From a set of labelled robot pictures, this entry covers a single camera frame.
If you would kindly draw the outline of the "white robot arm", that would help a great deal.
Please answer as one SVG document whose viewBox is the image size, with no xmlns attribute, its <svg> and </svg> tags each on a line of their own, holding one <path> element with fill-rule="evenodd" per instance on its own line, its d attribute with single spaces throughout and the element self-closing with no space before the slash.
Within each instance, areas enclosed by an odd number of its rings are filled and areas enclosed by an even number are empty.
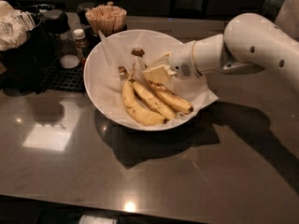
<svg viewBox="0 0 299 224">
<path fill-rule="evenodd" d="M 299 91 L 299 42 L 267 18 L 236 16 L 219 35 L 180 45 L 151 62 L 143 74 L 154 81 L 200 77 L 210 72 L 245 73 L 260 66 Z"/>
</svg>

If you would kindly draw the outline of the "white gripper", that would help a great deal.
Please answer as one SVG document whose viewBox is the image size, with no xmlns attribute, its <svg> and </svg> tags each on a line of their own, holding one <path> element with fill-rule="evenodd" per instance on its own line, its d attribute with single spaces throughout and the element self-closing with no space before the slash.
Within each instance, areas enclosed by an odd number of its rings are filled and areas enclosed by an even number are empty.
<svg viewBox="0 0 299 224">
<path fill-rule="evenodd" d="M 194 45 L 194 42 L 185 43 L 171 53 L 167 52 L 146 63 L 148 68 L 143 71 L 145 79 L 164 82 L 169 81 L 174 75 L 179 79 L 201 77 L 202 74 L 197 70 L 192 54 Z"/>
</svg>

